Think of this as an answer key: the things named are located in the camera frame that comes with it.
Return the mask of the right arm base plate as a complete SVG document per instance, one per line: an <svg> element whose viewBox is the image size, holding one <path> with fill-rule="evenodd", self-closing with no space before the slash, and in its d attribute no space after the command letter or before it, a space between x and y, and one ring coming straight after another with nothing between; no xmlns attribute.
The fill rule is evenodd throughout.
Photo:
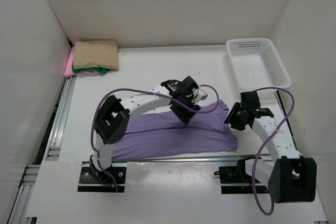
<svg viewBox="0 0 336 224"><path fill-rule="evenodd" d="M220 180L222 195L253 194L252 179L237 166L221 166L214 172Z"/></svg>

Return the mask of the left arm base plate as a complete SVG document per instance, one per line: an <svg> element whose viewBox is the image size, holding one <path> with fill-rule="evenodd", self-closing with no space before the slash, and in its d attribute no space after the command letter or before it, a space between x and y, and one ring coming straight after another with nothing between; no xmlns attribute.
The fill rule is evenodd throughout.
<svg viewBox="0 0 336 224"><path fill-rule="evenodd" d="M123 193L125 191L125 180L127 167L111 166L108 172L116 180L115 185L113 179L104 172L95 173L89 162L83 162L78 180L78 192L97 192L97 193Z"/></svg>

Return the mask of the beige t shirt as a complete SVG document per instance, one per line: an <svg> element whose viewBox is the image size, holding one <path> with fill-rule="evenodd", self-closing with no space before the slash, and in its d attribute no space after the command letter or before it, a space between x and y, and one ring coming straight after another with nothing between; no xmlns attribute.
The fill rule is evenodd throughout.
<svg viewBox="0 0 336 224"><path fill-rule="evenodd" d="M118 45L115 40L76 41L75 69L105 68L118 70Z"/></svg>

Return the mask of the green t shirt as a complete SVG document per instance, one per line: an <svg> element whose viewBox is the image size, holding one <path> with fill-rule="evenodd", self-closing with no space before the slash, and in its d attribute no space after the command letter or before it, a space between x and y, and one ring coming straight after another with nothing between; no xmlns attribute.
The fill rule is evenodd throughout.
<svg viewBox="0 0 336 224"><path fill-rule="evenodd" d="M74 67L71 67L73 73L75 74L82 74L82 75L95 75L95 74L105 74L110 71L110 69L106 68L81 68L81 69L76 69Z"/></svg>

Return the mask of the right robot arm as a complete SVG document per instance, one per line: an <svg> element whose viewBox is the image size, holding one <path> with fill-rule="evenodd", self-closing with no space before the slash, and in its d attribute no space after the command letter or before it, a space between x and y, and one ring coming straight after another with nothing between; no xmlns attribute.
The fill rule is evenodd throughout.
<svg viewBox="0 0 336 224"><path fill-rule="evenodd" d="M234 103L225 120L231 128L243 131L246 126L259 136L270 154L273 165L254 158L242 158L237 162L236 177L247 182L255 177L266 186L275 203L312 202L316 196L317 164L313 158L304 157L283 133L278 131L274 115L260 104L249 108Z"/></svg>

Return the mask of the purple t shirt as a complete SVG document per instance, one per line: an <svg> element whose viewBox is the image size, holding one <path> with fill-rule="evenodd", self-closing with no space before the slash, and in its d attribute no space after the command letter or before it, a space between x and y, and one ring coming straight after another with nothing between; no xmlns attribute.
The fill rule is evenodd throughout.
<svg viewBox="0 0 336 224"><path fill-rule="evenodd" d="M145 159L231 152L237 149L237 139L225 124L229 108L223 102L202 107L205 113L195 114L188 125L172 112L142 114L132 120L125 136L114 148L116 160Z"/></svg>

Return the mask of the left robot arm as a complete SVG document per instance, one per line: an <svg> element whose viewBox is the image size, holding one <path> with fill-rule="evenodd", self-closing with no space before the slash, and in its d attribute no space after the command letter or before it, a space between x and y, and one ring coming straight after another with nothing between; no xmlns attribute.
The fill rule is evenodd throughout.
<svg viewBox="0 0 336 224"><path fill-rule="evenodd" d="M150 91L136 90L135 95L127 98L117 98L114 93L111 91L102 98L92 120L90 144L94 154L90 157L90 169L99 183L113 180L112 154L130 121L168 106L183 124L188 124L201 109L198 103L207 99L207 93L191 77L164 81Z"/></svg>

